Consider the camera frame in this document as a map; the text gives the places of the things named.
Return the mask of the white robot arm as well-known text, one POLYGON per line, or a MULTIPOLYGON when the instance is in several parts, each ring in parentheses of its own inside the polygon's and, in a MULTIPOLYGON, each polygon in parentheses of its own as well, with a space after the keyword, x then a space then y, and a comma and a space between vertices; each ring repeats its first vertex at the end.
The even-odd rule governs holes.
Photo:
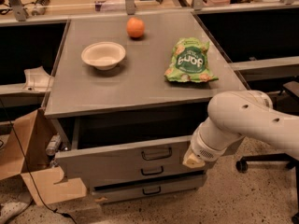
POLYGON ((271 99, 261 91, 219 93, 209 101, 207 113, 183 158, 182 164, 189 168, 216 161, 244 137, 299 158, 299 117, 274 110, 271 99))

